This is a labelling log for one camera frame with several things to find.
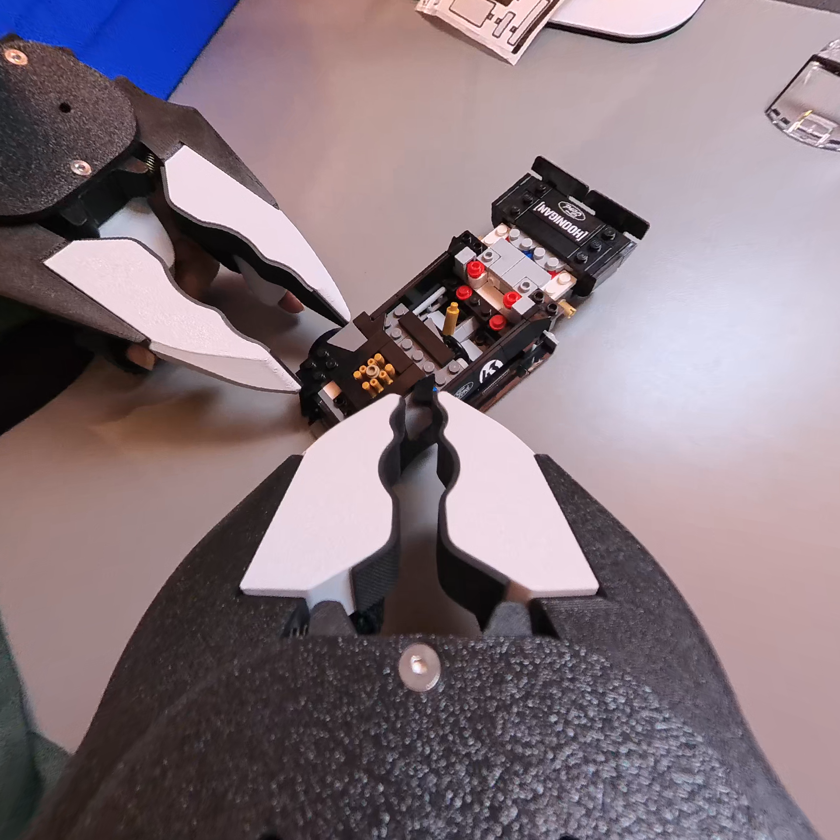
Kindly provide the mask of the clear lego windshield piece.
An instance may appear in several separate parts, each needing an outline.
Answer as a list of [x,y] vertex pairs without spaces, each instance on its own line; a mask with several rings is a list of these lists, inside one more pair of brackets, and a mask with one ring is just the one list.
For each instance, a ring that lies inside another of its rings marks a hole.
[[765,110],[772,124],[793,140],[839,151],[839,40],[806,61]]

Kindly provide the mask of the blue plastic bin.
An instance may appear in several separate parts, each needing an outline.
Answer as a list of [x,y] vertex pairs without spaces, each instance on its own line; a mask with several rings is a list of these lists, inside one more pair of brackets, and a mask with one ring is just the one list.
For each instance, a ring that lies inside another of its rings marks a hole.
[[236,1],[2,1],[1,36],[71,49],[110,78],[171,96]]

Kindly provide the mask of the lego car model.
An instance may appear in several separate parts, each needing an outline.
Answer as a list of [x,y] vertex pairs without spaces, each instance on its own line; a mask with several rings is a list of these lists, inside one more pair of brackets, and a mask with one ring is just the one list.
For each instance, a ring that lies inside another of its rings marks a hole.
[[542,156],[373,312],[324,333],[298,371],[301,414],[333,427],[425,381],[480,411],[554,352],[557,321],[618,270],[649,222]]

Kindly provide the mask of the person's green garment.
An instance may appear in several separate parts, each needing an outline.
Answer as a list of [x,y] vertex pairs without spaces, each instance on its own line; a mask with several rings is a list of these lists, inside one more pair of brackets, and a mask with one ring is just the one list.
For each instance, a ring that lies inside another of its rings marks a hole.
[[1,838],[22,836],[69,754],[36,731],[5,632],[1,632]]

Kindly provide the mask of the person's left hand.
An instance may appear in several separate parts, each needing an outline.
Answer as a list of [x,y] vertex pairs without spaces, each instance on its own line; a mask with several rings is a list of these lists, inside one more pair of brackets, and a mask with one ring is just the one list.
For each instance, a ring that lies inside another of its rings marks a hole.
[[[174,253],[173,277],[176,285],[190,298],[205,302],[219,271],[220,264],[199,245],[184,236],[177,227],[165,227]],[[139,343],[131,343],[124,351],[129,365],[151,371],[156,356]]]

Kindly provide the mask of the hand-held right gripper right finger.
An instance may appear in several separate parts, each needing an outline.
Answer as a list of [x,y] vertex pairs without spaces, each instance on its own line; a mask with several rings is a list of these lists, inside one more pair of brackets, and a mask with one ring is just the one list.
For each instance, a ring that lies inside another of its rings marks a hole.
[[433,417],[445,593],[476,617],[503,601],[595,595],[599,584],[530,447],[445,392],[434,394]]

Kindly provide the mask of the lego sticker sheet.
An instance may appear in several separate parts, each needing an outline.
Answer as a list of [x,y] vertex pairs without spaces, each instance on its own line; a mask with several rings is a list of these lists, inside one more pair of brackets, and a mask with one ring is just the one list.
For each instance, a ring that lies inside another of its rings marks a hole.
[[514,66],[563,4],[564,1],[418,1],[415,9],[458,30]]

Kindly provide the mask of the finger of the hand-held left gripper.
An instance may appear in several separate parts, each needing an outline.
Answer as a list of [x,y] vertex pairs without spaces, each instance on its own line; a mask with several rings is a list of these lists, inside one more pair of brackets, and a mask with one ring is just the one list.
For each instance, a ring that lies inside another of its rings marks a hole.
[[284,288],[324,318],[349,322],[330,273],[279,208],[185,145],[162,163],[161,178],[179,225],[227,267],[257,277],[256,294],[268,300]]
[[297,394],[300,384],[263,344],[188,297],[165,263],[131,238],[82,239],[45,265],[150,342],[163,359],[251,389]]

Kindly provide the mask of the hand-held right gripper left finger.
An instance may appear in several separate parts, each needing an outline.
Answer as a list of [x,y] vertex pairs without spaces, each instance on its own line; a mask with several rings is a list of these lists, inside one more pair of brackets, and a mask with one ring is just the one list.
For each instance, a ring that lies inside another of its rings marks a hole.
[[339,602],[346,613],[380,601],[398,574],[405,402],[385,395],[324,433],[302,455],[240,583],[247,595]]

